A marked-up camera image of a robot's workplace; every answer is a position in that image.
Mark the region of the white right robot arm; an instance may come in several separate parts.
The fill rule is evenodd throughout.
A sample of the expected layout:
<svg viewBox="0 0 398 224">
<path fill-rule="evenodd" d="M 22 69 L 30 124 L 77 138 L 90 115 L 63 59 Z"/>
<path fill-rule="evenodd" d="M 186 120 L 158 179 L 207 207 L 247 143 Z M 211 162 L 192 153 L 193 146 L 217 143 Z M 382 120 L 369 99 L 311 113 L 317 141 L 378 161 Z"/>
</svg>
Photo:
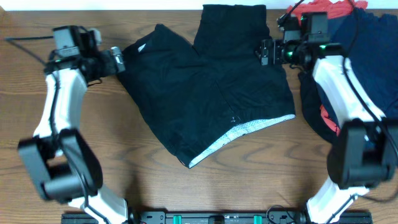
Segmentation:
<svg viewBox="0 0 398 224">
<path fill-rule="evenodd" d="M 335 113 L 340 132 L 327 156 L 328 178 L 294 216 L 294 223 L 338 223 L 345 210 L 397 167 L 397 120 L 371 101 L 340 44 L 304 40 L 262 40 L 262 65 L 291 63 L 312 68 L 312 77 Z"/>
</svg>

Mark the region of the black shorts white waistband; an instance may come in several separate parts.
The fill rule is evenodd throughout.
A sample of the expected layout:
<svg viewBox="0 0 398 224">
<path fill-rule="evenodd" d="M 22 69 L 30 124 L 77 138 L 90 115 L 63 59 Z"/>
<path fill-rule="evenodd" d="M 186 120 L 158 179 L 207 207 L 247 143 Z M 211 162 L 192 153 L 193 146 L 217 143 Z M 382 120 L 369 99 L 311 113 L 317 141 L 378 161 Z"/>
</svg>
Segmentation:
<svg viewBox="0 0 398 224">
<path fill-rule="evenodd" d="M 185 167 L 235 139 L 295 118 L 286 72 L 255 50 L 264 5 L 204 6 L 195 40 L 163 24 L 123 50 L 118 79 L 156 138 Z"/>
</svg>

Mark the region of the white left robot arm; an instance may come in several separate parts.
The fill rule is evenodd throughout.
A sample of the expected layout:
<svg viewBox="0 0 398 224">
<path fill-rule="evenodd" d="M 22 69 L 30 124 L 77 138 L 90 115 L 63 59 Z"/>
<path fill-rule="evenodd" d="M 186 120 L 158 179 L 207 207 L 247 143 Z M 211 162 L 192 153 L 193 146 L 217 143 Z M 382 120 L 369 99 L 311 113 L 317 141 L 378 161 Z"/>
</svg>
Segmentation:
<svg viewBox="0 0 398 224">
<path fill-rule="evenodd" d="M 99 160 L 80 134 L 81 108 L 89 82 L 124 70 L 118 47 L 62 47 L 46 64 L 47 96 L 39 125 L 18 153 L 44 200 L 79 208 L 98 223 L 130 223 L 124 198 L 103 182 Z"/>
</svg>

